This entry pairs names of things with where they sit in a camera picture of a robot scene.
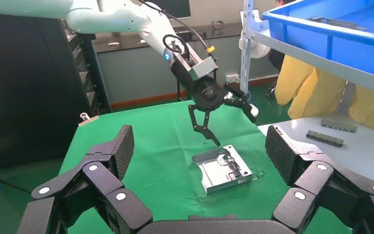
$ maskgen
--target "gray table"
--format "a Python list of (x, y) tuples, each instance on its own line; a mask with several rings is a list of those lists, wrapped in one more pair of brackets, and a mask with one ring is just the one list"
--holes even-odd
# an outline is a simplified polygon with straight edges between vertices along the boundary
[[(356, 133), (348, 133), (322, 127), (321, 119), (354, 124), (358, 127)], [(317, 145), (333, 161), (339, 165), (374, 180), (374, 130), (352, 120), (349, 116), (332, 114), (323, 117), (294, 119), (279, 125), (292, 139)], [(259, 126), (266, 135), (271, 124)], [(344, 145), (337, 148), (322, 142), (306, 138), (308, 130), (323, 133), (344, 140)]]

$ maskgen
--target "robotic hand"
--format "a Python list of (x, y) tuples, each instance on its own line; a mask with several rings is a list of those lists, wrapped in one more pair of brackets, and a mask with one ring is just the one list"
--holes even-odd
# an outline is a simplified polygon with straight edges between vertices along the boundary
[[(208, 73), (217, 69), (208, 48), (200, 35), (174, 16), (150, 2), (141, 6), (130, 0), (0, 0), (0, 14), (65, 19), (68, 26), (79, 33), (138, 32), (158, 53), (169, 62), (177, 80), (187, 90), (195, 105), (188, 107), (193, 129), (212, 139), (218, 139), (208, 129), (209, 113), (223, 103), (242, 108), (252, 122), (259, 110), (247, 101), (247, 94), (226, 83), (221, 88)], [(208, 52), (202, 60), (180, 37), (176, 36), (168, 17), (189, 28)], [(197, 125), (194, 110), (206, 113), (204, 124)]]

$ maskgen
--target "green mat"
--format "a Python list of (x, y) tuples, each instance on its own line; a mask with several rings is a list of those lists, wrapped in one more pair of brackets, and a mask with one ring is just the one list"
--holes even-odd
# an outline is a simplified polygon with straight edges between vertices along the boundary
[[(240, 109), (222, 106), (210, 115), (209, 129), (222, 146), (233, 145), (253, 173), (264, 176), (253, 182), (206, 195), (193, 155), (216, 148), (211, 140), (193, 131), (187, 106), (170, 103), (100, 116), (78, 127), (60, 173), (73, 167), (94, 144), (112, 140), (124, 124), (133, 127), (135, 149), (123, 180), (152, 211), (157, 220), (187, 219), (189, 215), (240, 219), (270, 219), (289, 189), (264, 149), (265, 136)], [(198, 123), (204, 114), (196, 112)], [(70, 234), (112, 233), (94, 209), (83, 213)], [(330, 211), (320, 208), (305, 233), (350, 233)]]

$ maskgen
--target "green floor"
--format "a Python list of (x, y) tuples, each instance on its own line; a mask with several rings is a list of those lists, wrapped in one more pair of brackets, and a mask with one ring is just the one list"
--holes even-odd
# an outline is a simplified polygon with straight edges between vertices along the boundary
[[(260, 110), (256, 121), (257, 125), (289, 120), (287, 115), (289, 106), (278, 106), (274, 97), (266, 98), (265, 95), (268, 87), (268, 85), (250, 87), (251, 99)], [(32, 191), (36, 186), (55, 177), (61, 165), (62, 159), (57, 159), (31, 163), (10, 169), (0, 169), (0, 178)], [(16, 232), (25, 206), (31, 200), (29, 194), (0, 184), (0, 234), (12, 234)]]

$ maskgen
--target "electrical outlet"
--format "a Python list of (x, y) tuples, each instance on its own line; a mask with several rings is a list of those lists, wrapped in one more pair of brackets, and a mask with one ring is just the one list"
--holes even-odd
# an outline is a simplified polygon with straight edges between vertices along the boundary
[(240, 83), (239, 74), (226, 75), (226, 81), (230, 83)]

